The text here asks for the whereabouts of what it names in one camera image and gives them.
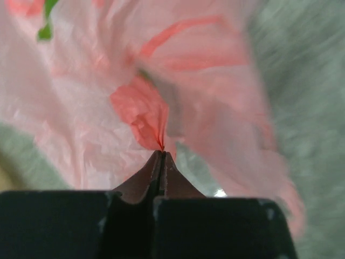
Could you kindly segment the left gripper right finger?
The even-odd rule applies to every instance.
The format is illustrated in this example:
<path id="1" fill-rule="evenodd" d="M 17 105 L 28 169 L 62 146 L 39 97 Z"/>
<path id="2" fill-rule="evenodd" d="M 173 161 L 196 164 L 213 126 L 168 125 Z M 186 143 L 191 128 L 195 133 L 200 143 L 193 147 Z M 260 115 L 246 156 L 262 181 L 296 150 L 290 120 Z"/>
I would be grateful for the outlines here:
<path id="1" fill-rule="evenodd" d="M 177 169 L 169 152 L 163 153 L 161 195 L 172 199 L 205 198 Z"/>

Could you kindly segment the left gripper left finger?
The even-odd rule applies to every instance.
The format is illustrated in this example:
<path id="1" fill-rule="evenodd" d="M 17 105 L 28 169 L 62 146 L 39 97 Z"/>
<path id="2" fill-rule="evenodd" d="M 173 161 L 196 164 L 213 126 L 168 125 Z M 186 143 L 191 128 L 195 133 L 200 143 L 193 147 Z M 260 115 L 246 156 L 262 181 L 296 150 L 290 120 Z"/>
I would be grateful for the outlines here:
<path id="1" fill-rule="evenodd" d="M 137 204 L 144 200 L 152 182 L 159 179 L 162 152 L 154 151 L 145 165 L 125 182 L 113 189 L 116 195 L 128 204 Z"/>

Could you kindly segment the pink plastic bag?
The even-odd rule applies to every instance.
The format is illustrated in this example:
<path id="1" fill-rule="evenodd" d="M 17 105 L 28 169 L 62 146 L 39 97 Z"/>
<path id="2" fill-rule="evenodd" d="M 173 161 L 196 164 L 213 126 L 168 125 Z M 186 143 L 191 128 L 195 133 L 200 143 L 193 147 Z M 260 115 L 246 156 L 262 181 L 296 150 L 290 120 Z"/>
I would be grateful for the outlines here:
<path id="1" fill-rule="evenodd" d="M 1 121 L 77 189 L 183 144 L 229 196 L 305 212 L 279 154 L 246 25 L 257 1 L 1 1 Z"/>

